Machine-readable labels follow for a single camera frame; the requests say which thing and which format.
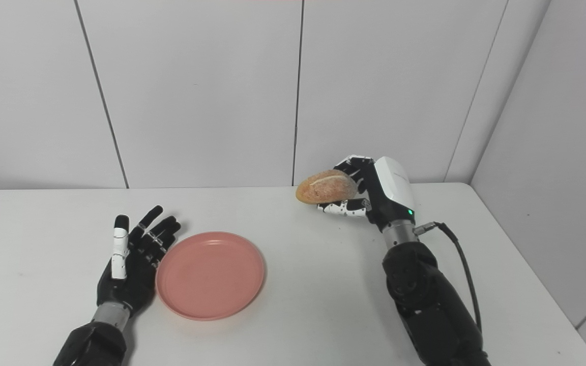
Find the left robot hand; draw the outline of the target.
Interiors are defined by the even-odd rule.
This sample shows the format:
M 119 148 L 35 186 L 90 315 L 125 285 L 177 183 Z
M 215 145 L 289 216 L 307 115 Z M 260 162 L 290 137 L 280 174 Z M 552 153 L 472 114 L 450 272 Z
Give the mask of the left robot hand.
M 108 263 L 97 285 L 96 305 L 118 303 L 133 316 L 151 302 L 155 295 L 157 268 L 181 229 L 174 216 L 154 224 L 163 211 L 162 206 L 155 206 L 130 231 L 129 254 L 125 260 L 127 277 L 125 280 L 112 278 Z

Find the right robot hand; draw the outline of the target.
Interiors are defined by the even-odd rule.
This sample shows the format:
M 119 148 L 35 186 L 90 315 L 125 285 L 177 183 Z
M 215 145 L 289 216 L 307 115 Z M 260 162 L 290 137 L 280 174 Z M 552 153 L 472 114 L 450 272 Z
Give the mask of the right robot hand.
M 345 217 L 366 217 L 380 231 L 393 222 L 416 224 L 416 204 L 407 173 L 393 158 L 349 155 L 335 169 L 348 174 L 365 198 L 317 204 L 318 210 Z

